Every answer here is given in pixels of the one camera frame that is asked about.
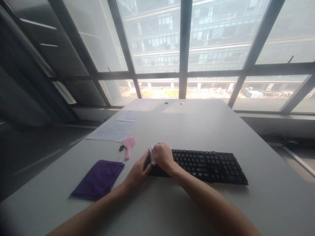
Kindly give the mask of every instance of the purple pouch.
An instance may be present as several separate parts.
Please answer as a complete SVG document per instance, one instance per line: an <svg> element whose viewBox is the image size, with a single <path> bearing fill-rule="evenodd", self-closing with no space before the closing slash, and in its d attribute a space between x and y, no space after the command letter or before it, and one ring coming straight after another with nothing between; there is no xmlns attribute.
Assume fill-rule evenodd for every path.
<svg viewBox="0 0 315 236"><path fill-rule="evenodd" d="M96 201L108 194L125 164L99 160L71 193L71 196Z"/></svg>

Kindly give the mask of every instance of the black keyboard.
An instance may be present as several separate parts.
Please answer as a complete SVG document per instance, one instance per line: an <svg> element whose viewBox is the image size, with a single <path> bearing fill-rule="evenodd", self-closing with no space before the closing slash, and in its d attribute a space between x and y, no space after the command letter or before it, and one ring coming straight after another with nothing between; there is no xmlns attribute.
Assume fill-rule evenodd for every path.
<svg viewBox="0 0 315 236"><path fill-rule="evenodd" d="M215 151L172 150L174 161L189 174L209 183L248 185L248 181L233 153ZM150 154L144 169L151 163ZM158 165L149 175L170 177Z"/></svg>

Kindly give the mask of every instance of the window frame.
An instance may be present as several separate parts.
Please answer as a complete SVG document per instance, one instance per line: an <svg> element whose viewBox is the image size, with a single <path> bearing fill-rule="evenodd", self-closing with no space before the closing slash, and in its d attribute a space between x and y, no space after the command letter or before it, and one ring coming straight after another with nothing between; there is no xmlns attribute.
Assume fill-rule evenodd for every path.
<svg viewBox="0 0 315 236"><path fill-rule="evenodd" d="M282 9L285 0L270 0L266 9L264 17L261 21L257 35L252 43L251 49L248 53L247 59L242 69L240 70L217 70L217 71L191 71L188 72L188 56L189 56L189 42L190 42L190 27L192 17L193 0L181 0L180 4L180 55L179 55L179 72L167 73L149 73L149 74L136 74L129 45L127 42L123 22L120 16L117 1L108 0L108 5L114 20L115 28L118 38L122 47L123 55L126 60L128 71L119 72L98 72L94 65L91 56L89 55L79 33L73 23L73 20L67 11L67 8L62 0L48 0L54 13L57 15L61 25L66 31L71 43L77 51L80 59L86 67L89 76L72 76L62 77L56 69L46 60L38 43L32 40L26 33L20 19L16 17L13 10L5 1L1 2L1 6L16 22L19 28L29 38L39 54L46 60L46 63L51 67L52 71L56 74L55 77L48 77L51 81L60 81L65 84L68 80L91 80L95 84L98 92L100 93L106 108L122 108L121 106L112 106L108 100L104 90L102 89L99 80L125 80L132 79L135 85L137 96L141 99L141 92L139 88L138 79L160 79L160 78L179 78L179 99L186 98L187 79L191 77L230 77L237 76L235 88L228 102L228 106L233 108L243 83L247 76L273 76L273 75L305 75L309 74L297 91L288 99L280 111L247 111L235 110L242 113L261 113L261 114L302 114L302 115L315 115L315 113L300 113L292 112L292 110L304 99L304 97L315 87L315 62L307 63L293 63L293 64L262 64L256 65L256 61L264 47L264 44L272 30L272 27ZM81 104L71 104L71 106L80 106Z"/></svg>

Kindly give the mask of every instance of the desk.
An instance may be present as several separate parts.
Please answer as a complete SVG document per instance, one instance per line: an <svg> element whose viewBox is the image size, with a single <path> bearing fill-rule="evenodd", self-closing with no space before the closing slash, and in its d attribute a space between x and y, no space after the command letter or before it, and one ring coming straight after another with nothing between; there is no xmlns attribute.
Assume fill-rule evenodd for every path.
<svg viewBox="0 0 315 236"><path fill-rule="evenodd" d="M131 136L136 144L114 187L147 147L160 141L174 149L232 152L249 186L211 186L239 207L262 235L314 235L315 190L222 100L161 99L140 117ZM69 194L96 161L117 161L119 146L82 140L2 202L0 210L21 235L50 232L91 204ZM169 178L149 177L111 215L99 235L209 235L211 231L189 196Z"/></svg>

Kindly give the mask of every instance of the forearm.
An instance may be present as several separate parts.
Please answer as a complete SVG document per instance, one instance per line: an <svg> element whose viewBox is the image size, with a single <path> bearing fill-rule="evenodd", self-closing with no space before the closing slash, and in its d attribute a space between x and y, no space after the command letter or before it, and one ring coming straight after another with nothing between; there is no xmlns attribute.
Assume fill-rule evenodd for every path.
<svg viewBox="0 0 315 236"><path fill-rule="evenodd" d="M109 194L58 226L48 236L91 235L100 223L104 213L108 212L111 206L124 198L129 191L130 188L122 183Z"/></svg>
<svg viewBox="0 0 315 236"><path fill-rule="evenodd" d="M221 235L260 235L235 205L175 162L171 164L167 173L179 182Z"/></svg>

